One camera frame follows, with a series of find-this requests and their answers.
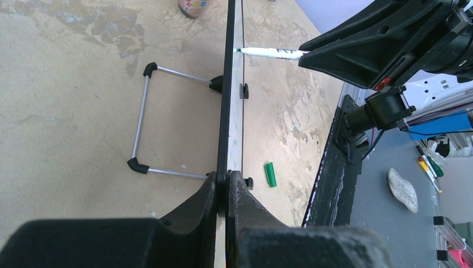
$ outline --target beige table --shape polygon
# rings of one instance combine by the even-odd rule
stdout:
[[[160,217],[201,180],[132,172],[146,64],[221,75],[226,1],[192,21],[164,0],[0,2],[0,245],[36,218]],[[294,0],[244,1],[247,46],[297,48],[318,35]],[[244,175],[282,222],[306,209],[341,82],[295,61],[248,57]],[[216,169],[220,95],[164,73],[151,80],[138,157]],[[274,162],[269,188],[263,164]],[[224,266],[219,228],[216,266]]]

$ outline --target red object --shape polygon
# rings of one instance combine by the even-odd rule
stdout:
[[[380,91],[385,88],[389,83],[391,83],[391,78],[384,78],[383,81],[379,82],[379,84],[373,88],[374,91]]]
[[[470,268],[470,266],[461,257],[461,250],[448,250],[448,253],[461,265],[463,268]]]

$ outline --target white marker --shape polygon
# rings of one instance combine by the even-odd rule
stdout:
[[[244,49],[236,49],[235,52],[241,52],[252,56],[285,60],[299,60],[302,56],[309,53],[309,51],[293,49],[263,49],[260,47],[245,47]]]
[[[437,173],[435,173],[435,169],[433,169],[432,165],[429,163],[427,157],[425,155],[421,155],[422,159],[424,160],[424,162],[427,164],[427,166],[429,167],[429,170],[430,172],[432,173],[433,177],[434,178],[437,178]]]

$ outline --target black cable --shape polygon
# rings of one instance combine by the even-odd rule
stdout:
[[[376,144],[378,144],[378,141],[381,139],[381,136],[383,135],[385,130],[381,130],[379,132],[379,134],[376,136],[376,139],[374,140],[373,144],[371,145],[370,149],[368,150],[367,153],[365,153],[365,155],[363,156],[363,158],[356,162],[356,163],[352,163],[351,162],[351,157],[350,157],[350,147],[348,146],[348,142],[347,142],[347,145],[346,145],[346,149],[347,149],[347,159],[348,159],[348,163],[350,163],[350,165],[354,166],[354,165],[357,165],[359,163],[361,163],[363,160],[365,160],[365,158],[373,151],[374,149],[374,146],[376,146]]]
[[[422,135],[422,136],[438,136],[438,135],[445,135],[445,134],[454,134],[454,133],[473,133],[473,130],[465,130],[465,131],[451,131],[451,132],[440,132],[440,133],[419,133],[409,130],[401,130],[402,132]]]

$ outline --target white wall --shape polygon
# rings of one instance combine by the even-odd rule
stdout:
[[[473,157],[447,161],[440,178],[443,215],[453,223],[473,222]]]
[[[315,27],[324,33],[372,3],[373,0],[296,0]]]

